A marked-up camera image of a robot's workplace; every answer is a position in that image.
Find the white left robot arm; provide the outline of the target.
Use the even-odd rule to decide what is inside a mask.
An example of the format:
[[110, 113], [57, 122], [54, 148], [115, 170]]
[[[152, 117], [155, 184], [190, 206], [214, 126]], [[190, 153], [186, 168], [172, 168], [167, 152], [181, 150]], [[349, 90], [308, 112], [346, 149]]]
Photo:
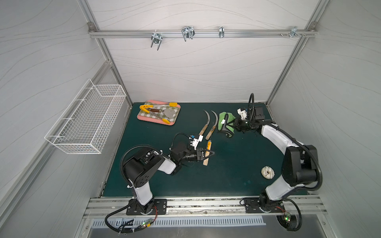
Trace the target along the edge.
[[120, 173], [140, 205], [153, 201], [149, 181], [157, 171], [175, 175], [184, 162], [201, 162], [215, 154], [205, 148], [191, 148], [179, 143], [168, 155], [151, 145], [137, 145], [127, 150], [120, 159]]

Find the small sickle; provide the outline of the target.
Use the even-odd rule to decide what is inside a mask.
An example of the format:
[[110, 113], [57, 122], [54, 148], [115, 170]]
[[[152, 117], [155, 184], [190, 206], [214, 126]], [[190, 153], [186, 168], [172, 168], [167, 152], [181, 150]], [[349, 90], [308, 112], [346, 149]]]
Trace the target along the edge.
[[206, 159], [203, 161], [203, 165], [204, 165], [204, 166], [207, 166], [207, 165], [208, 165], [208, 161], [209, 161], [208, 156], [210, 155], [211, 145], [212, 145], [212, 141], [209, 140], [209, 141], [207, 142], [207, 148], [206, 148], [207, 151], [205, 152], [205, 157], [206, 157]]
[[218, 124], [218, 120], [219, 120], [218, 115], [214, 111], [212, 111], [212, 113], [215, 116], [215, 122], [214, 122], [213, 127], [211, 128], [211, 130], [208, 132], [207, 136], [205, 137], [206, 140], [210, 140], [212, 134], [214, 133], [215, 129], [217, 128], [217, 124]]
[[206, 110], [203, 110], [207, 116], [207, 122], [205, 123], [205, 125], [203, 126], [203, 128], [201, 129], [200, 133], [199, 133], [199, 141], [202, 141], [203, 140], [203, 134], [205, 133], [206, 129], [208, 128], [209, 126], [209, 123], [210, 123], [210, 115], [209, 113], [206, 111]]

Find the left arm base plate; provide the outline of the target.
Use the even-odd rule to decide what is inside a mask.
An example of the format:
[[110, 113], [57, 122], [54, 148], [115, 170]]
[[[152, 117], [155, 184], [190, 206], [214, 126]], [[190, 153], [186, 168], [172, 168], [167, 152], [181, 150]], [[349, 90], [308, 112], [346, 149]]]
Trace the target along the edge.
[[127, 215], [165, 215], [167, 212], [167, 199], [151, 199], [146, 205], [141, 205], [138, 200], [129, 201]]

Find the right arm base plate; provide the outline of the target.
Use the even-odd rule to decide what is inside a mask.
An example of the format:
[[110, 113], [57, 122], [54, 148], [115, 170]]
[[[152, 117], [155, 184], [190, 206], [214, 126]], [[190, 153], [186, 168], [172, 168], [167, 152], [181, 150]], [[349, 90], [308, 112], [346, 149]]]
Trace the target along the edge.
[[245, 212], [249, 214], [259, 213], [283, 213], [285, 208], [282, 201], [272, 201], [262, 197], [246, 197], [241, 200]]

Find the green and black rag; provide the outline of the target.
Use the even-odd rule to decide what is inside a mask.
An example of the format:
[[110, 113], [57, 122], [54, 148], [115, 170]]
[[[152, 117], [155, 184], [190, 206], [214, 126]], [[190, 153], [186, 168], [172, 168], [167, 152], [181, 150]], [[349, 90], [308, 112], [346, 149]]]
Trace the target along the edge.
[[232, 113], [222, 112], [219, 114], [218, 131], [227, 138], [234, 135], [236, 117]]

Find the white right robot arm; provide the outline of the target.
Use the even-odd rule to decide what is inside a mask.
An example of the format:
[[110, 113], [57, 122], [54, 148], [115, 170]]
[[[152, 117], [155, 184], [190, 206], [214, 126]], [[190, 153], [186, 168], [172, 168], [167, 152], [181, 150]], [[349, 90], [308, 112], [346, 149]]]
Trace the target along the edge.
[[260, 131], [284, 155], [280, 177], [265, 189], [266, 200], [280, 201], [298, 190], [321, 188], [323, 176], [314, 146], [302, 144], [275, 123], [257, 120], [255, 107], [240, 108], [237, 112], [239, 116], [234, 122], [237, 130]]

